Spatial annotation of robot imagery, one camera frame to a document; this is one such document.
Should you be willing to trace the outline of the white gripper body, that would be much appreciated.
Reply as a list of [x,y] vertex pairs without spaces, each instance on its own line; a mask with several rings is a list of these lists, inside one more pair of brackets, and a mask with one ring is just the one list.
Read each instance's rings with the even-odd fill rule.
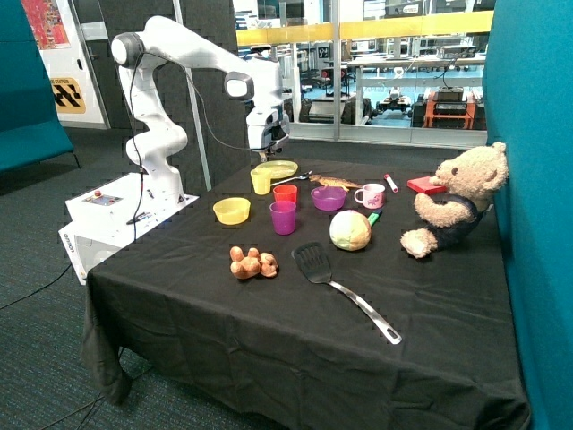
[[246,123],[252,151],[275,151],[288,142],[290,121],[282,107],[255,107]]

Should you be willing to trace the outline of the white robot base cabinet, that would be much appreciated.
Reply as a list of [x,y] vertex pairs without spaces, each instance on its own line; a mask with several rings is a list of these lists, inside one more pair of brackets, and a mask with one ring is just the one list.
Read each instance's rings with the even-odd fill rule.
[[[154,185],[148,175],[129,173],[66,201],[71,222],[59,236],[78,281],[84,285],[91,269],[196,200],[182,189]],[[142,212],[152,215],[126,225]]]

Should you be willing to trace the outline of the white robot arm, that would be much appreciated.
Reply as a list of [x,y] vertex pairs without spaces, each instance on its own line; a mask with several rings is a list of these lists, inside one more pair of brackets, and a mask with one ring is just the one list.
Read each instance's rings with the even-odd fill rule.
[[154,198],[173,203],[184,198],[180,173],[167,157],[187,144],[186,131],[168,117],[158,95],[153,73],[161,65],[224,72],[227,96],[253,103],[246,117],[248,143],[262,159],[287,142],[289,116],[278,62],[261,56],[242,59],[163,16],[149,18],[142,31],[115,36],[111,50],[133,117],[148,128],[127,143],[127,152],[148,174]]

